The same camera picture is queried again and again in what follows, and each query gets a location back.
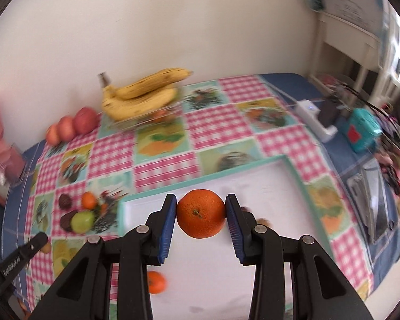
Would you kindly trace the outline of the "orange mandarin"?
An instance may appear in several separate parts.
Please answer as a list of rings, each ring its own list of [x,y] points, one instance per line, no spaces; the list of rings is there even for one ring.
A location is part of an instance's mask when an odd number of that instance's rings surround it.
[[[85,210],[94,210],[97,207],[97,198],[90,191],[84,192],[81,196],[81,206]]]
[[[148,290],[150,294],[160,294],[167,289],[167,280],[157,271],[147,272]]]

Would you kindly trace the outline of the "dark avocado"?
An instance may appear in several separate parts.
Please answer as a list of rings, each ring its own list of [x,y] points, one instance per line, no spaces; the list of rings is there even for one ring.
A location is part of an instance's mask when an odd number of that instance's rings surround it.
[[[66,213],[65,215],[63,215],[60,219],[60,227],[65,231],[65,232],[69,232],[71,233],[73,231],[72,227],[71,227],[71,220],[73,219],[73,217],[75,216],[75,214],[77,214],[78,211],[77,210],[72,210],[68,213]]]
[[[61,210],[70,210],[72,203],[72,199],[68,194],[61,194],[58,198],[58,206]]]

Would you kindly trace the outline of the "large orange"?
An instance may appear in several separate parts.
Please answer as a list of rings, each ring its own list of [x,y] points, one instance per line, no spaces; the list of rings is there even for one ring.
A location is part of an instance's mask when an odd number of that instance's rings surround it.
[[[211,238],[225,225],[225,204],[213,191],[194,189],[177,203],[179,227],[195,239]]]

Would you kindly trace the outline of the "small brown kiwi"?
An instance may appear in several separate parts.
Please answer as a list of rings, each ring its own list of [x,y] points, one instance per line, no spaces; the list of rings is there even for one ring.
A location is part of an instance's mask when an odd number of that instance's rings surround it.
[[[44,254],[49,254],[51,250],[52,250],[52,244],[49,241],[46,242],[46,244],[40,249],[40,251]]]

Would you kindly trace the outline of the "green pear on table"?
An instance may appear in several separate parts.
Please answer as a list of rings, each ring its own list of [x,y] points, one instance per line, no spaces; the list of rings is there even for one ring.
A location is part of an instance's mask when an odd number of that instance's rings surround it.
[[[85,234],[94,226],[95,215],[92,211],[81,211],[71,219],[71,229],[76,234]]]

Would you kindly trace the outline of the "white tray teal rim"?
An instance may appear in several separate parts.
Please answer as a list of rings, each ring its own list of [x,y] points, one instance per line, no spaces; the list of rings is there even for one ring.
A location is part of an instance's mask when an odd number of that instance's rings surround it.
[[[160,189],[129,195],[118,205],[118,233],[125,235],[162,208],[167,194],[181,199],[194,189],[209,189],[221,199],[236,195],[257,219],[281,236],[313,236],[331,247],[315,207],[293,164],[284,155],[259,160]],[[247,319],[255,268],[235,255],[228,227],[211,238],[196,239],[179,226],[173,230],[168,257],[157,267],[167,289],[151,296],[155,319]]]

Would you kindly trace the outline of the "left red apple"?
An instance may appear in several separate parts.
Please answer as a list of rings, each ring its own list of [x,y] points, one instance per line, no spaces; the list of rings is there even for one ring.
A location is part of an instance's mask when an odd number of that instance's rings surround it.
[[[61,143],[61,137],[59,135],[58,125],[56,123],[48,127],[45,138],[46,142],[52,147],[55,147]]]

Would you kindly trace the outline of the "red apple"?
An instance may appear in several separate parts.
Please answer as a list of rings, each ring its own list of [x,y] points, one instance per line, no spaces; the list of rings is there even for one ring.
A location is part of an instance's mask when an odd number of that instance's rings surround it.
[[[91,107],[81,108],[73,118],[73,127],[77,134],[92,132],[98,125],[97,112]]]
[[[52,147],[55,147],[61,143],[61,137],[59,135],[58,125],[56,123],[48,127],[45,138],[46,142]]]
[[[75,138],[76,131],[71,116],[63,116],[58,121],[58,134],[62,142],[70,142]]]

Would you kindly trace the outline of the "middle red apple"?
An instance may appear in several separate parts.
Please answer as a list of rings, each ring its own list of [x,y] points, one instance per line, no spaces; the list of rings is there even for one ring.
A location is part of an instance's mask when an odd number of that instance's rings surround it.
[[[76,131],[71,116],[63,116],[58,121],[58,134],[62,142],[70,142],[75,138]]]

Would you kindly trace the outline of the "teal toy box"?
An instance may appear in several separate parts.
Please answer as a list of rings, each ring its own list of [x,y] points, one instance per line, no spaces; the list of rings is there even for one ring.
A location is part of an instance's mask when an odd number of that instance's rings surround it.
[[[342,125],[342,133],[355,153],[366,151],[382,135],[375,116],[365,108],[355,108]]]

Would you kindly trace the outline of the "right red apple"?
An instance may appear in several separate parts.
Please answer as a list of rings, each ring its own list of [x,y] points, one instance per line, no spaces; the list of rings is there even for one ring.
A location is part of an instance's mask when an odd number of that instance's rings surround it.
[[[81,108],[73,118],[73,127],[77,134],[92,132],[98,125],[97,112],[91,107]]]

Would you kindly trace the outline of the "black power adapter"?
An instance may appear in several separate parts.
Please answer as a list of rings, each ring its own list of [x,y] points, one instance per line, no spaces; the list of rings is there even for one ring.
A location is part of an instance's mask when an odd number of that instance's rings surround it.
[[[317,119],[324,128],[328,128],[334,124],[344,109],[345,106],[339,99],[326,100],[321,105]]]

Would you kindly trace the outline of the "white power strip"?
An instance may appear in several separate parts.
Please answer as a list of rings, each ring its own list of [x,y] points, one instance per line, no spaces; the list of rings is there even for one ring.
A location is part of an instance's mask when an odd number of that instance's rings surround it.
[[[338,132],[334,125],[324,127],[318,119],[320,109],[309,100],[301,100],[295,104],[295,112],[322,143],[329,142]]]

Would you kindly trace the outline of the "clear plastic fruit container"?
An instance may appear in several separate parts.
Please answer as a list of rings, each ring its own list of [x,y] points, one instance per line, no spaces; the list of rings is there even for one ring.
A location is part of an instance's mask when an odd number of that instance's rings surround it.
[[[104,124],[116,131],[130,130],[175,113],[182,105],[181,89],[176,85],[153,90],[138,98],[123,100],[112,94],[112,86],[102,89]]]

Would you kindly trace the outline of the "yellow banana bunch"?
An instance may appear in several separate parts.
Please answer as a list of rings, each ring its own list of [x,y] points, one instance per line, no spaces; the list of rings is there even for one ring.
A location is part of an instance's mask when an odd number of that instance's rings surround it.
[[[144,116],[172,103],[176,84],[192,75],[180,67],[160,70],[125,87],[107,84],[102,89],[102,111],[114,121]]]

